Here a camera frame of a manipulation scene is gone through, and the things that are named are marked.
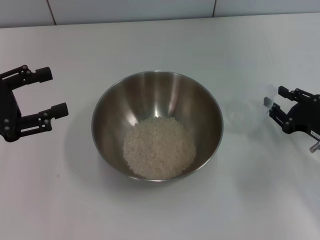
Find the metal bowl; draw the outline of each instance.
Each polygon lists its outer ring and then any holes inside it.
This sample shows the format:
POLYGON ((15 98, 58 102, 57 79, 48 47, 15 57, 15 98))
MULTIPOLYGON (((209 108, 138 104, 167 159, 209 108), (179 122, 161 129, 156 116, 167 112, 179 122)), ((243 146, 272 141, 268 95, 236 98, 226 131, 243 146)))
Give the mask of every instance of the metal bowl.
POLYGON ((101 156, 120 173, 136 180, 165 182, 188 176, 210 160, 222 139, 223 117, 215 98, 192 78, 145 71, 118 81, 102 95, 93 112, 91 130, 101 156), (194 139, 194 161, 177 177, 146 179, 133 173, 124 159, 127 131, 149 117, 174 117, 194 139))

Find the white tabletop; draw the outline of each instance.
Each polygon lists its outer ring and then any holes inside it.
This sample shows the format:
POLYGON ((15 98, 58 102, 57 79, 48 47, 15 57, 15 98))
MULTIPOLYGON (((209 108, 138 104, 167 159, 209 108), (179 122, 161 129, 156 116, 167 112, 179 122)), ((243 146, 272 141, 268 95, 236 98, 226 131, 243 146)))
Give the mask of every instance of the white tabletop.
POLYGON ((315 141, 271 118, 249 135, 226 131, 205 168, 156 187, 111 169, 91 136, 99 97, 142 71, 187 75, 218 102, 245 82, 319 94, 319 46, 318 13, 0 29, 0 73, 26 64, 53 74, 14 91, 22 114, 69 109, 53 131, 0 139, 0 238, 320 239, 291 168, 315 141))

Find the uncooked rice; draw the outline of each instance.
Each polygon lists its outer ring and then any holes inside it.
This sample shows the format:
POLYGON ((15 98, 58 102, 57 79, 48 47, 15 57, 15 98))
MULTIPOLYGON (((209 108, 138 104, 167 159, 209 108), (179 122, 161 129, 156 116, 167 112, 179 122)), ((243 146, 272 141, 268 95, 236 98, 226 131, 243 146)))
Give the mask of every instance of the uncooked rice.
POLYGON ((123 155, 135 174, 164 180, 180 175, 194 161, 196 147, 190 133, 174 117, 151 117, 128 131, 123 155))

